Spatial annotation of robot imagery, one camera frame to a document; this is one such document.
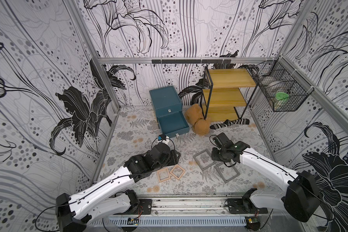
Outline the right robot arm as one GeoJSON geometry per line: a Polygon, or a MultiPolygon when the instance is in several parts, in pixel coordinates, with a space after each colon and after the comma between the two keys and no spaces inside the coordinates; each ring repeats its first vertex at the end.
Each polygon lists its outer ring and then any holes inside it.
{"type": "Polygon", "coordinates": [[[237,164],[246,165],[280,188],[280,191],[249,189],[242,197],[245,211],[254,213],[260,208],[284,210],[294,219],[308,222],[323,202],[311,173],[288,169],[261,155],[242,141],[234,143],[223,132],[211,135],[209,140],[214,145],[211,152],[212,160],[220,161],[228,168],[237,164]]]}

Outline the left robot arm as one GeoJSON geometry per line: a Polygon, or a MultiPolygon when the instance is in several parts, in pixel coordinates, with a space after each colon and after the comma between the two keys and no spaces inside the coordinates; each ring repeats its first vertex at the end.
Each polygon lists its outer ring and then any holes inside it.
{"type": "Polygon", "coordinates": [[[128,187],[153,172],[179,163],[181,154],[165,143],[158,143],[144,154],[130,157],[109,177],[79,193],[63,193],[56,198],[56,217],[61,232],[82,232],[104,217],[135,212],[140,203],[128,187]]]}

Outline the teal drawer cabinet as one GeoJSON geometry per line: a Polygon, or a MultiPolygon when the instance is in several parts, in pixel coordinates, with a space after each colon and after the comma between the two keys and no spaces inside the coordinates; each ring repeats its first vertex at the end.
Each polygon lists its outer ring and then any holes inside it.
{"type": "Polygon", "coordinates": [[[189,132],[182,101],[173,86],[149,91],[161,133],[174,138],[189,132]]]}

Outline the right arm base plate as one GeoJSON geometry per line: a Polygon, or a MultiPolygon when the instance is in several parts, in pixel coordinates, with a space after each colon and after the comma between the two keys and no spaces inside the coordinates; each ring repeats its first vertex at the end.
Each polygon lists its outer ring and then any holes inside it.
{"type": "Polygon", "coordinates": [[[224,204],[230,214],[268,214],[267,208],[257,208],[251,201],[242,198],[229,198],[224,204]]]}

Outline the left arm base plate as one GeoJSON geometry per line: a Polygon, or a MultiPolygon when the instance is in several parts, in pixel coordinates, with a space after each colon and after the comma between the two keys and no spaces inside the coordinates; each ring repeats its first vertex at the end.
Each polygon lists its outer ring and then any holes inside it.
{"type": "Polygon", "coordinates": [[[150,215],[152,211],[152,199],[140,199],[139,204],[124,212],[124,215],[150,215]]]}

